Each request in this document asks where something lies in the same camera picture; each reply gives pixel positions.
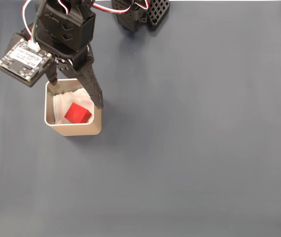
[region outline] red cube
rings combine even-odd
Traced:
[[[73,123],[86,123],[90,117],[91,113],[89,110],[76,103],[72,103],[65,115],[65,118]]]

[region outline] gray backdrop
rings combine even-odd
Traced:
[[[0,1],[0,58],[21,7]],[[281,2],[171,7],[135,35],[96,11],[98,136],[0,72],[0,237],[281,237]]]

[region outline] cable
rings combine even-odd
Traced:
[[[141,8],[143,8],[143,9],[145,9],[145,10],[148,10],[148,9],[149,9],[149,2],[148,2],[148,0],[145,0],[146,6],[141,5],[141,4],[137,3],[137,2],[136,2],[135,4],[138,5],[138,6],[140,6]]]
[[[68,14],[70,13],[70,11],[69,11],[68,8],[65,6],[65,4],[63,4],[61,0],[57,0],[57,1],[58,1],[58,3],[65,9],[66,15],[68,15]]]
[[[40,16],[43,14],[45,6],[46,6],[47,0],[43,0],[41,5],[38,7],[38,10],[36,12],[36,16],[33,22],[33,28],[32,28],[32,41],[35,43],[35,31],[37,28],[38,21],[40,20]]]
[[[96,4],[96,3],[93,3],[92,6],[98,10],[101,10],[101,11],[105,11],[105,12],[108,12],[108,13],[113,13],[113,14],[124,14],[126,12],[128,12],[131,7],[133,6],[134,4],[134,0],[131,0],[131,5],[124,9],[124,10],[115,10],[115,9],[112,9],[112,8],[108,8],[108,7],[105,7],[105,6],[102,6],[102,5],[99,5],[99,4]]]
[[[23,7],[22,7],[22,18],[23,18],[23,22],[25,27],[27,28],[27,31],[29,32],[30,36],[32,36],[32,32],[30,30],[30,28],[28,27],[27,21],[26,21],[26,8],[28,6],[28,4],[31,2],[32,0],[26,0],[26,2],[24,3]]]

